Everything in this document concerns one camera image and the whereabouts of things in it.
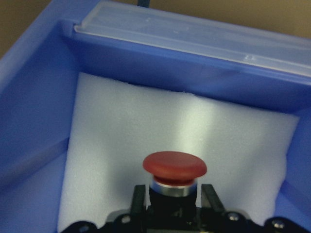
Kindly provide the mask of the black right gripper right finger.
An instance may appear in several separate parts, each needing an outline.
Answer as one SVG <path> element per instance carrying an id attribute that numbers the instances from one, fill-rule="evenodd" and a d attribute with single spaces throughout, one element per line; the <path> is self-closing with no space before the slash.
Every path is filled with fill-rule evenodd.
<path id="1" fill-rule="evenodd" d="M 201 185 L 201 206 L 205 209 L 211 209 L 215 213 L 223 213 L 224 205 L 218 197 L 213 185 Z"/>

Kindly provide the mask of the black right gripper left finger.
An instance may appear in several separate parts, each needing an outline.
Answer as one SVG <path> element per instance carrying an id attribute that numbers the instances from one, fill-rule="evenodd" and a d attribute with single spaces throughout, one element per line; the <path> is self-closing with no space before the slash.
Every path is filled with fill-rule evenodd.
<path id="1" fill-rule="evenodd" d="M 130 206 L 131 214 L 144 214 L 146 206 L 146 185 L 136 185 L 134 187 L 132 202 Z"/>

